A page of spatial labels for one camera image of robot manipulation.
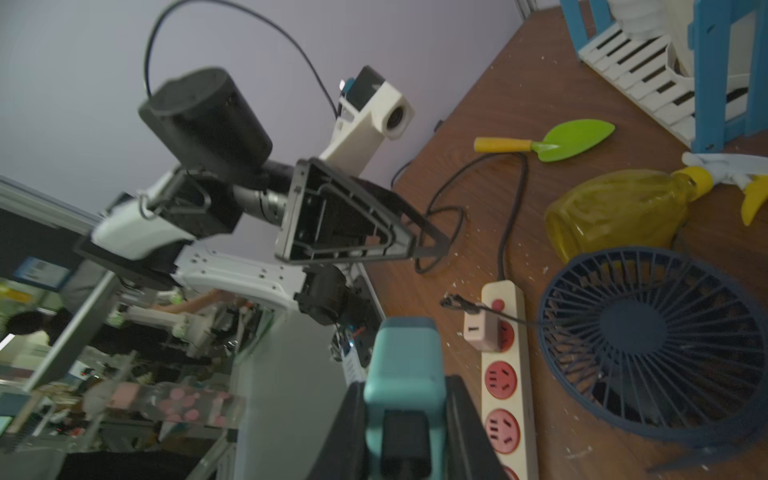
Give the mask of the green yellow garden trowel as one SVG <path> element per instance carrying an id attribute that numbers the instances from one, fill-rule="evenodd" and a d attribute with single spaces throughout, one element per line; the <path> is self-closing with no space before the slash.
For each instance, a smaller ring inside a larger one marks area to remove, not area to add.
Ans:
<path id="1" fill-rule="evenodd" d="M 575 157 L 606 140 L 615 131 L 612 123 L 597 119 L 579 119 L 553 127 L 542 140 L 502 137 L 477 137 L 477 153 L 534 152 L 542 163 L 554 163 Z"/>

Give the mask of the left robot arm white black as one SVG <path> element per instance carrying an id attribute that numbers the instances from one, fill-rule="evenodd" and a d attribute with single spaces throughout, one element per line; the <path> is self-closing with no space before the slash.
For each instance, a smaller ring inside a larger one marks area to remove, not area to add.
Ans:
<path id="1" fill-rule="evenodd" d="M 271 159 L 270 137 L 220 67 L 166 82 L 139 115 L 178 166 L 146 192 L 116 199 L 77 247 L 124 280 L 220 289 L 323 326 L 353 325 L 375 308 L 343 265 L 449 251 L 425 215 L 361 178 L 414 115 L 370 67 L 343 87 L 328 147 L 294 165 Z"/>

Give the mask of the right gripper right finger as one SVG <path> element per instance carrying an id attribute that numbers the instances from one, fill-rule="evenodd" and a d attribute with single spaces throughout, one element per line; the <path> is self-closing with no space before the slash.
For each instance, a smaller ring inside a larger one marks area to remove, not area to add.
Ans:
<path id="1" fill-rule="evenodd" d="M 447 479 L 507 480 L 464 381 L 446 377 Z"/>

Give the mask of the beige power strip red sockets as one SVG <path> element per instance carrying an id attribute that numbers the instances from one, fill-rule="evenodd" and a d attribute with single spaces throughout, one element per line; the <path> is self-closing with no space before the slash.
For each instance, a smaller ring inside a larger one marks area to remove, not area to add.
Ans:
<path id="1" fill-rule="evenodd" d="M 500 350 L 481 352 L 481 418 L 510 479 L 539 477 L 524 294 L 509 280 L 486 284 L 481 304 L 500 317 Z"/>

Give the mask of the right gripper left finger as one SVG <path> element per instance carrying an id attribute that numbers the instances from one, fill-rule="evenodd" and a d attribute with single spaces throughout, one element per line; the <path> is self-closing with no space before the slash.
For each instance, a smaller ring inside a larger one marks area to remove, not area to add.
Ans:
<path id="1" fill-rule="evenodd" d="M 352 383 L 307 479 L 368 478 L 367 409 L 363 382 Z"/>

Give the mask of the yellow spray bottle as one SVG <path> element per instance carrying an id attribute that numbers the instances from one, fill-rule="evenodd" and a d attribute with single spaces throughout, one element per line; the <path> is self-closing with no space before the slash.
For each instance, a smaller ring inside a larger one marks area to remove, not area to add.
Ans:
<path id="1" fill-rule="evenodd" d="M 742 223 L 753 223 L 767 202 L 765 156 L 685 152 L 672 173 L 625 169 L 590 179 L 546 210 L 548 238 L 565 263 L 599 250 L 646 246 L 669 248 L 686 222 L 689 206 L 720 184 L 743 194 Z"/>

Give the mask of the blue white plant shelf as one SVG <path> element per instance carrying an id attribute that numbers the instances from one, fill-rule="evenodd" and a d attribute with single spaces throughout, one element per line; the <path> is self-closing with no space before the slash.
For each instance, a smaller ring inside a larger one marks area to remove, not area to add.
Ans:
<path id="1" fill-rule="evenodd" d="M 767 128 L 767 4 L 693 1 L 673 26 L 664 1 L 561 8 L 580 61 L 695 153 Z"/>

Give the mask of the pink USB plug adapter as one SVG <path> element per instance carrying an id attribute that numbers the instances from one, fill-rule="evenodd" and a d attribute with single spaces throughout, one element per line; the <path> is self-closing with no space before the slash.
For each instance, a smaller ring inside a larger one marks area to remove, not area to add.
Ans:
<path id="1" fill-rule="evenodd" d="M 480 309 L 478 313 L 464 313 L 463 336 L 476 350 L 500 350 L 500 317 L 494 311 Z"/>

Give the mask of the near dark blue desk fan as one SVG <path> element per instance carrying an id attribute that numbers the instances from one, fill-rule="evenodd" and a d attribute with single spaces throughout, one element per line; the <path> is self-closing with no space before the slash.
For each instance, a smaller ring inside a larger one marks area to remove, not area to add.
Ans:
<path id="1" fill-rule="evenodd" d="M 554 378 L 591 414 L 681 445 L 664 464 L 721 462 L 767 436 L 767 312 L 735 279 L 652 247 L 582 254 L 542 294 Z"/>

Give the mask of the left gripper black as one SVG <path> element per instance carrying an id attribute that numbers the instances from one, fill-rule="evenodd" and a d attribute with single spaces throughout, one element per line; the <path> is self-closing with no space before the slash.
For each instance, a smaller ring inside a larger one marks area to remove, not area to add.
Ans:
<path id="1" fill-rule="evenodd" d="M 294 169 L 275 257 L 291 265 L 442 258 L 449 238 L 397 193 L 319 159 Z"/>

